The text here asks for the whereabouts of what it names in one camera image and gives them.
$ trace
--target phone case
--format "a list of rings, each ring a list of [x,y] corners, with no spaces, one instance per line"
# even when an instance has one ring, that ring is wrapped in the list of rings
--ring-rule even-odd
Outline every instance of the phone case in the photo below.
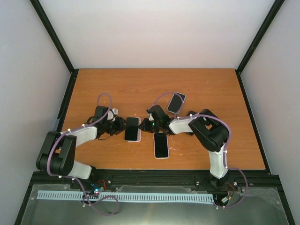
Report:
[[[184,101],[186,100],[187,96],[186,96],[185,94],[182,94],[182,93],[179,93],[179,92],[177,92],[177,93],[185,96],[185,98],[184,98],[184,100],[183,100],[183,102],[182,102],[182,103],[184,103]],[[167,111],[170,112],[170,113],[174,113],[174,114],[175,114],[176,112],[172,112],[172,111],[168,110],[168,108],[169,108],[169,106],[170,106],[170,104],[171,104],[171,102],[172,102],[172,99],[171,99],[171,101],[169,102],[169,105],[168,105],[168,107],[167,107]]]
[[[139,125],[141,124],[141,118],[139,117],[136,117],[139,119]],[[137,130],[137,140],[136,141],[128,141],[128,142],[140,142],[141,141],[141,130],[138,128]]]

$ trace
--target black phone screen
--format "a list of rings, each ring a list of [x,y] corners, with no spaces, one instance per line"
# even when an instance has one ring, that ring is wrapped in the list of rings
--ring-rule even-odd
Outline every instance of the black phone screen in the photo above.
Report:
[[[137,141],[139,118],[127,117],[126,122],[129,124],[129,127],[125,130],[125,140]]]
[[[179,94],[182,97],[182,101],[184,101],[186,96],[183,94],[180,94],[180,93],[177,93],[177,94]],[[180,106],[181,106],[180,97],[178,95],[173,95],[167,110],[169,112],[176,113],[180,109]]]
[[[168,138],[166,134],[164,133],[154,134],[154,154],[155,154],[155,158],[169,157]]]

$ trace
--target white cable channel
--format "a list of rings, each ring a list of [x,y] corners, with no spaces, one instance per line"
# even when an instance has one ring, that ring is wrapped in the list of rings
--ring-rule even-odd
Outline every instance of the white cable channel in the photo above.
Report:
[[[165,193],[121,193],[101,192],[99,196],[91,196],[91,201],[97,201],[108,195],[115,196],[121,203],[201,203],[213,204],[212,194],[165,194]],[[38,191],[39,200],[82,200],[82,191]],[[107,198],[104,202],[115,202],[113,198]]]

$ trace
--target white phone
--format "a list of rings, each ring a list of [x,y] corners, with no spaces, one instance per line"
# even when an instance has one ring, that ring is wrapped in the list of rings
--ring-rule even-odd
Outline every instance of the white phone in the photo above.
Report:
[[[176,94],[179,94],[182,97],[182,102],[181,102],[180,97],[178,95],[174,94],[168,105],[168,108],[167,108],[167,111],[174,113],[174,114],[180,109],[181,103],[183,104],[186,99],[186,96],[184,94],[181,94],[178,92],[176,92]]]
[[[164,133],[154,133],[154,157],[169,158],[168,137]]]

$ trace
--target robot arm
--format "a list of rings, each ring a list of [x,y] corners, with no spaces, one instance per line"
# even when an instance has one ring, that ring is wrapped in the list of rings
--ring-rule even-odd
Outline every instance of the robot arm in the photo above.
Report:
[[[93,118],[91,124],[84,124],[63,136],[51,158],[50,171],[52,173],[59,176],[78,177],[81,179],[88,179],[90,177],[93,167],[74,161],[76,147],[97,139],[104,133],[117,135],[127,128],[126,121],[117,116],[117,109],[109,111],[103,120],[95,124],[94,122],[105,115],[107,110],[107,107],[97,106],[95,115],[91,117]],[[47,170],[51,149],[63,133],[57,131],[48,132],[37,158],[37,169],[41,171]]]
[[[227,128],[208,109],[195,115],[170,119],[159,105],[147,110],[149,119],[143,120],[139,128],[154,133],[163,131],[167,135],[193,132],[209,151],[210,173],[222,179],[228,172],[225,143],[229,137]]]

